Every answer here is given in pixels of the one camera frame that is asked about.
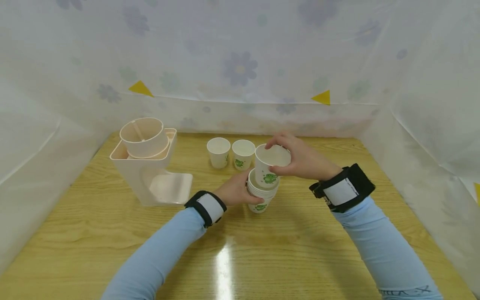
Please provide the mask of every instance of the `wrist strap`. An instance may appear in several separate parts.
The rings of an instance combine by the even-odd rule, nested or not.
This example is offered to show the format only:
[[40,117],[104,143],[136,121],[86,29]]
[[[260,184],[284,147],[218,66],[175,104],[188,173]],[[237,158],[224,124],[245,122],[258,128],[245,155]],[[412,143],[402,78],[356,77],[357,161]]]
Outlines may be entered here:
[[358,164],[343,168],[343,171],[327,181],[310,186],[315,197],[325,197],[331,211],[344,213],[362,202],[374,190],[375,185],[367,178]]
[[193,207],[205,221],[205,228],[218,222],[227,210],[225,204],[215,194],[207,191],[198,191],[185,204],[185,207]]

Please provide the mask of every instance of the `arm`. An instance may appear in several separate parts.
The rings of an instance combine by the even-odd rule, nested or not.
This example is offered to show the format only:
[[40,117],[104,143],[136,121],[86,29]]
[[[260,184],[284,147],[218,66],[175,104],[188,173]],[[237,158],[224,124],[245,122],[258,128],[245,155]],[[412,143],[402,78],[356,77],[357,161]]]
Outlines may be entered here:
[[[277,175],[328,181],[342,172],[288,132],[275,135],[265,148],[274,144],[285,147],[292,156],[288,166],[270,168]],[[418,256],[371,197],[344,213],[333,214],[357,246],[384,300],[443,299]]]
[[382,299],[443,299],[421,260],[371,197],[333,215],[357,246]]
[[250,169],[232,176],[214,192],[215,198],[205,194],[194,202],[201,204],[206,219],[194,207],[178,212],[123,264],[107,286],[102,300],[155,299],[156,291],[183,252],[204,235],[205,224],[211,225],[221,217],[224,205],[263,202],[247,192],[245,183],[249,172]]
[[102,300],[155,299],[181,255],[206,229],[193,207],[178,212],[123,264]]

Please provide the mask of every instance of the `wood grain surface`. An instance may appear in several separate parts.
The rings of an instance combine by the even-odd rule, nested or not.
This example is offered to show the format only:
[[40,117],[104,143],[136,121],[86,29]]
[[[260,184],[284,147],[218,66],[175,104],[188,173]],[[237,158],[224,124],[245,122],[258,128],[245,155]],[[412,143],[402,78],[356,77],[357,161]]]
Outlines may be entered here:
[[[169,170],[192,173],[191,195],[237,171],[213,169],[212,134],[180,133]],[[267,136],[222,135],[256,145]],[[356,139],[305,138],[341,166],[358,163],[377,186],[373,198],[420,256],[447,300],[473,300],[466,284],[368,151]],[[0,277],[4,300],[99,299],[123,262],[182,209],[143,207],[109,160],[114,133],[45,223]],[[230,208],[182,256],[158,299],[380,299],[374,281],[311,181],[283,178],[265,213]]]

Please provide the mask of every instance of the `light blue sleeve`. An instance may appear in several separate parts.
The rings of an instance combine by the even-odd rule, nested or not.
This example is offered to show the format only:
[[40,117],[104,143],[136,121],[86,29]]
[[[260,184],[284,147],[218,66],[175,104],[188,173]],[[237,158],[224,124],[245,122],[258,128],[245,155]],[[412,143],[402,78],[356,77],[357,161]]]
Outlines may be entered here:
[[371,197],[333,215],[357,246],[382,299],[443,299],[417,254]]
[[205,232],[204,220],[189,207],[179,211],[123,264],[102,300],[153,300],[183,252]]

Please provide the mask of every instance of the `white fabric backdrop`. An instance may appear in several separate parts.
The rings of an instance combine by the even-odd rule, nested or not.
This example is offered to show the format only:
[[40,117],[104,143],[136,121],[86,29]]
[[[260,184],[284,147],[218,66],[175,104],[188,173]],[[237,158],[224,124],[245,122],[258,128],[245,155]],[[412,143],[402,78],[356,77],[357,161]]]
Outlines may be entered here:
[[361,137],[473,289],[479,16],[474,0],[2,2],[0,273],[108,134],[155,116]]

